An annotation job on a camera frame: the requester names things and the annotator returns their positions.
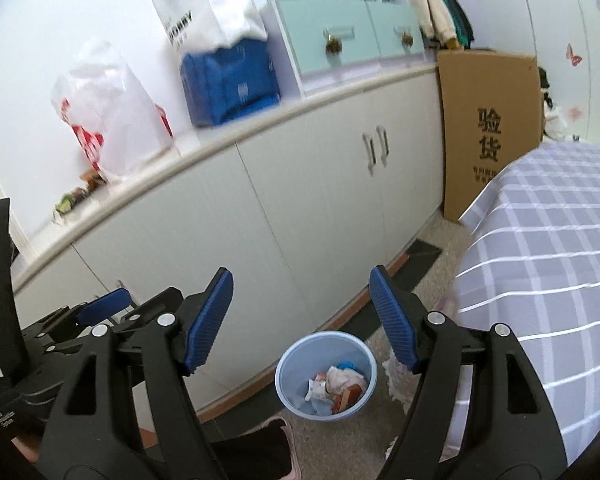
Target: white cabinet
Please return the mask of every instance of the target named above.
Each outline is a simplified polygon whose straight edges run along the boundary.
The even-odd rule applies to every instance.
[[[442,202],[440,113],[430,73],[320,108],[238,146],[316,326],[368,284],[373,266],[394,259]],[[374,144],[371,169],[363,134]]]
[[[69,247],[15,294],[20,326],[29,326],[62,306],[91,301],[107,292]]]
[[[394,258],[442,202],[442,122],[435,74],[368,94],[371,129],[382,157],[378,179],[385,261]]]
[[[382,197],[362,138],[367,106],[356,95],[238,146],[315,327],[352,300],[384,261]]]
[[[234,299],[200,370],[229,390],[315,328],[235,146],[147,193],[75,247],[108,287],[122,280],[138,302],[168,286],[201,292],[218,267],[229,269]]]

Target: silver screw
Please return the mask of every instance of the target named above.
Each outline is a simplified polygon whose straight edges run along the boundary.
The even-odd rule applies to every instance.
[[[495,331],[496,334],[498,334],[500,337],[506,337],[511,333],[511,329],[507,325],[502,323],[498,323],[496,325]]]
[[[445,315],[436,311],[429,312],[429,314],[427,314],[427,320],[432,325],[442,325],[445,322]]]
[[[172,325],[175,321],[176,317],[171,312],[160,314],[160,316],[158,317],[158,325],[160,326],[169,326]]]
[[[109,327],[107,325],[98,325],[93,327],[91,333],[96,337],[102,337],[107,333],[108,330]]]

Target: white wall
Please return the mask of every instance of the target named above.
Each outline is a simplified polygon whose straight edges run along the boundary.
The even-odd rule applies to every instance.
[[[569,133],[600,143],[600,0],[480,0],[491,46],[538,56]],[[570,44],[577,66],[567,59]]]
[[[27,236],[88,167],[50,90],[91,36],[118,48],[176,134],[192,128],[178,60],[151,0],[0,0],[0,188]]]

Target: hanging clothes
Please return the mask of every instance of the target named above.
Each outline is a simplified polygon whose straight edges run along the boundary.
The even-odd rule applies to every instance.
[[[453,43],[452,40],[458,42],[453,17],[443,0],[409,0],[409,3],[427,38],[438,38],[443,44]]]
[[[457,0],[443,1],[454,20],[458,41],[465,48],[471,48],[471,44],[474,41],[474,29],[471,26],[471,22],[464,12],[464,9],[460,6]]]

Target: wooden baseboard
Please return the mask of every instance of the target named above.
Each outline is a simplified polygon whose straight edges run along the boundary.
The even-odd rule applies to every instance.
[[[389,275],[393,276],[398,272],[408,259],[409,255],[406,252],[398,254],[398,256],[386,266]],[[354,317],[369,302],[369,300],[369,288],[366,286],[353,300],[349,301],[349,303],[339,310],[335,316],[331,317],[331,319],[322,325],[316,332],[322,330],[337,330],[341,328],[347,321]],[[277,366],[278,362],[276,361],[242,386],[239,386],[204,408],[197,410],[196,415],[200,422],[205,423],[228,412],[230,409],[249,399],[249,397],[254,396],[260,390],[271,384],[274,381]],[[157,442],[155,433],[142,430],[141,434],[143,442],[148,443],[151,446]]]

